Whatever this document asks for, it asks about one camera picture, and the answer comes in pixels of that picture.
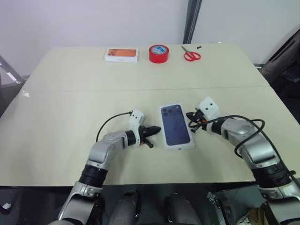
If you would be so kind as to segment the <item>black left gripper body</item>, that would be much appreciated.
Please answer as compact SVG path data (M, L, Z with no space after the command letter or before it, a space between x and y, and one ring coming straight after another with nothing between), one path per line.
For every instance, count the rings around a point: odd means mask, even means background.
M139 127L140 145L143 145L144 144L143 140L148 137L146 135L146 129L147 129L147 127L145 127L145 126L140 126Z

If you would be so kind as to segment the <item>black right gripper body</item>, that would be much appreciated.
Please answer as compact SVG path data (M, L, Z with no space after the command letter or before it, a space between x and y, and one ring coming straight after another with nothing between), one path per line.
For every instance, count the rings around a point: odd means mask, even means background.
M201 110L196 110L192 112L191 117L191 128L200 128L207 120L204 118L204 113Z

